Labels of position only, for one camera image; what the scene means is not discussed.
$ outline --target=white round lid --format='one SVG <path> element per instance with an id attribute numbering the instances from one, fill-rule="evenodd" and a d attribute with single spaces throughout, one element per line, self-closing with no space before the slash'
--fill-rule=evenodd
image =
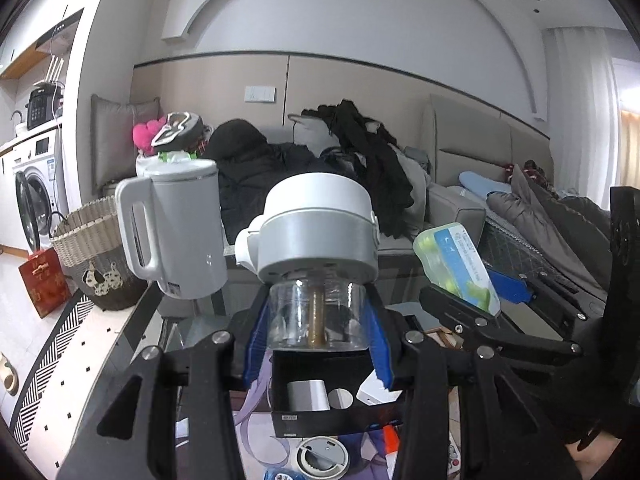
<path id="1" fill-rule="evenodd" d="M 180 162 L 162 162 L 158 160 L 145 169 L 145 176 L 150 176 L 154 182 L 178 182 L 193 180 L 218 172 L 213 160 L 206 158 L 192 158 Z"/>
<path id="2" fill-rule="evenodd" d="M 277 183 L 267 195 L 264 216 L 270 219 L 298 209 L 334 209 L 376 222 L 367 190 L 334 173 L 302 173 Z"/>

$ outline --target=slipper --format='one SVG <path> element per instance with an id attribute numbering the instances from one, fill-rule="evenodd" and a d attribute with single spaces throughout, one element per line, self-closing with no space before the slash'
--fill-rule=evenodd
<path id="1" fill-rule="evenodd" d="M 0 353 L 0 381 L 8 391 L 9 395 L 14 396 L 18 393 L 18 374 L 9 364 L 4 355 Z"/>

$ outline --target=kettle handle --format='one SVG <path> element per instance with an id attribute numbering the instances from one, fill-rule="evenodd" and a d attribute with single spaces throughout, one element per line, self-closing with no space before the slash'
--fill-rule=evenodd
<path id="1" fill-rule="evenodd" d="M 122 233 L 122 245 L 129 269 L 143 280 L 163 280 L 164 273 L 160 266 L 158 230 L 153 211 L 153 183 L 148 176 L 128 178 L 121 181 L 116 187 L 116 209 L 118 211 L 118 224 Z M 134 232 L 133 205 L 140 202 L 144 205 L 146 232 L 148 233 L 151 258 L 149 263 L 143 266 L 136 250 L 136 233 Z"/>

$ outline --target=washing machine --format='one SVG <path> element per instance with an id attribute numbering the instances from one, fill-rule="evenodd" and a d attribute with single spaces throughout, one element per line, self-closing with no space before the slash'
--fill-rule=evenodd
<path id="1" fill-rule="evenodd" d="M 51 247 L 50 233 L 69 213 L 62 167 L 62 127 L 14 147 L 15 195 L 31 253 Z"/>

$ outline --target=metal bolt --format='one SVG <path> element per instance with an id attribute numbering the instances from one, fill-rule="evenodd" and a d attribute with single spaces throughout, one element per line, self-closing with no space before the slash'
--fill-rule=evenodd
<path id="1" fill-rule="evenodd" d="M 216 345 L 226 343 L 230 339 L 231 339 L 231 334 L 226 330 L 218 330 L 217 332 L 214 332 L 213 335 L 211 336 L 211 340 Z"/>
<path id="2" fill-rule="evenodd" d="M 418 332 L 417 330 L 409 330 L 406 334 L 404 334 L 404 338 L 412 344 L 421 343 L 424 341 L 424 335 L 422 332 Z"/>
<path id="3" fill-rule="evenodd" d="M 160 349 L 157 346 L 148 346 L 142 351 L 142 358 L 145 361 L 149 361 L 150 359 L 155 359 L 160 355 Z"/>
<path id="4" fill-rule="evenodd" d="M 491 359 L 495 355 L 494 349 L 485 345 L 479 346 L 476 353 L 481 359 Z"/>

